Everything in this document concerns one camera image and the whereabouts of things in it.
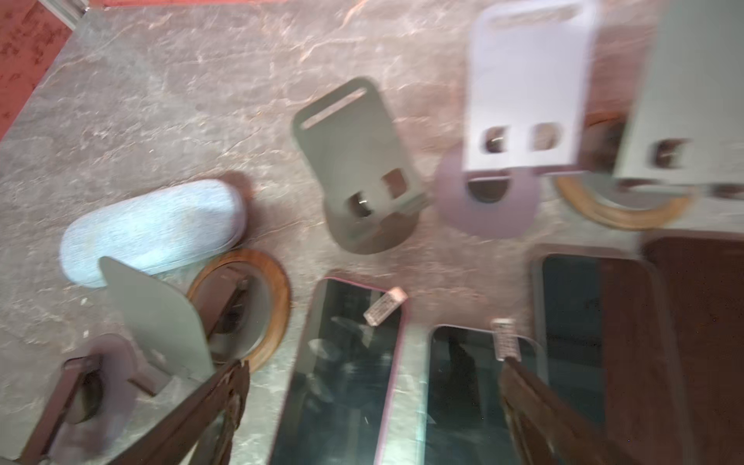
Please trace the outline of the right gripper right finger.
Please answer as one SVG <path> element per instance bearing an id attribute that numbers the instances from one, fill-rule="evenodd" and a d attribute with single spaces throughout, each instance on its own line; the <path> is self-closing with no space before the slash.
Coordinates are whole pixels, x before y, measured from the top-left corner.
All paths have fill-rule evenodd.
<path id="1" fill-rule="evenodd" d="M 522 464 L 636 464 L 515 358 L 505 358 L 501 401 Z"/>

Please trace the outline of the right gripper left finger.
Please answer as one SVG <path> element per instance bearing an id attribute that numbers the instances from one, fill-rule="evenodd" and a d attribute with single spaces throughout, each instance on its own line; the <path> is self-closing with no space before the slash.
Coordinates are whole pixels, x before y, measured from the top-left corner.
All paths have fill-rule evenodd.
<path id="1" fill-rule="evenodd" d="M 223 365 L 112 464 L 228 464 L 250 388 L 243 360 Z"/>

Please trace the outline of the dark round stand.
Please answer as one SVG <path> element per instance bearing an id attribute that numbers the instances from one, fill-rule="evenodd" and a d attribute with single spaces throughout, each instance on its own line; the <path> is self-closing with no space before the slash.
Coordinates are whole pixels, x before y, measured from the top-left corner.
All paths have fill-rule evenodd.
<path id="1" fill-rule="evenodd" d="M 414 232 L 428 198 L 373 81 L 356 77 L 302 108 L 292 134 L 342 249 L 377 254 Z"/>

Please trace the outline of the grey round stand front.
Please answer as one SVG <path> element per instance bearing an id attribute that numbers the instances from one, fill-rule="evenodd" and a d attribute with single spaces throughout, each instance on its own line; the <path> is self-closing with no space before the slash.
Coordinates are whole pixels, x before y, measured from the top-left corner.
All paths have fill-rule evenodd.
<path id="1" fill-rule="evenodd" d="M 475 20 L 464 136 L 435 174 L 435 205 L 451 226 L 516 238 L 537 215 L 544 176 L 575 174 L 599 5 L 517 1 Z"/>

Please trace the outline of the purple grey stand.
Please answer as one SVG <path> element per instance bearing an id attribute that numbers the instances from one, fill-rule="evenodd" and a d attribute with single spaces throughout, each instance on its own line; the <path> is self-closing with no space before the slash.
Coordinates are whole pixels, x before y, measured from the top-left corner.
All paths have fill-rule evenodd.
<path id="1" fill-rule="evenodd" d="M 140 362 L 125 337 L 108 333 L 65 355 L 19 464 L 83 464 L 104 455 L 128 424 L 139 393 L 155 396 L 171 380 Z"/>

